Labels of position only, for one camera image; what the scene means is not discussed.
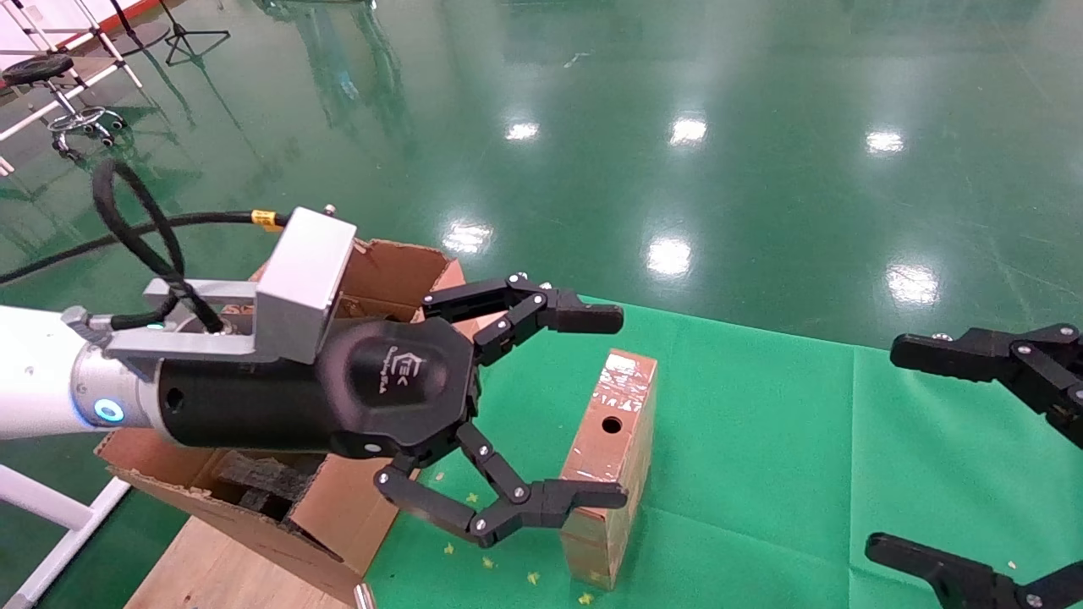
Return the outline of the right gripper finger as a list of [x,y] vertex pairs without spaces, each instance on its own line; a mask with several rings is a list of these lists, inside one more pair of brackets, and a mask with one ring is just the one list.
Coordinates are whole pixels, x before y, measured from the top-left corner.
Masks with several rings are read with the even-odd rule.
[[1082,448],[1082,338],[1070,324],[1010,334],[973,327],[958,338],[898,335],[890,361],[973,383],[999,383]]
[[943,608],[1070,608],[1082,601],[1082,562],[1019,584],[989,563],[886,533],[869,535],[864,554],[871,562],[924,579]]

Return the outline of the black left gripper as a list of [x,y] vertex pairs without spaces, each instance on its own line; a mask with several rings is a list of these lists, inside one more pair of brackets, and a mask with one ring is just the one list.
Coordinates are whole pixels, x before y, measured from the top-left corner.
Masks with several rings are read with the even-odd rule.
[[[430,291],[421,311],[430,320],[339,320],[309,364],[165,361],[162,432],[186,448],[403,454],[375,474],[376,489],[399,510],[482,548],[518,529],[560,529],[576,508],[625,506],[627,492],[615,482],[524,482],[475,425],[464,424],[477,415],[477,365],[494,364],[542,329],[618,334],[622,307],[587,304],[577,293],[512,273]],[[473,342],[452,325],[490,315],[497,318]],[[451,452],[457,428],[456,448],[498,494],[480,511],[412,478],[415,459],[429,465]]]

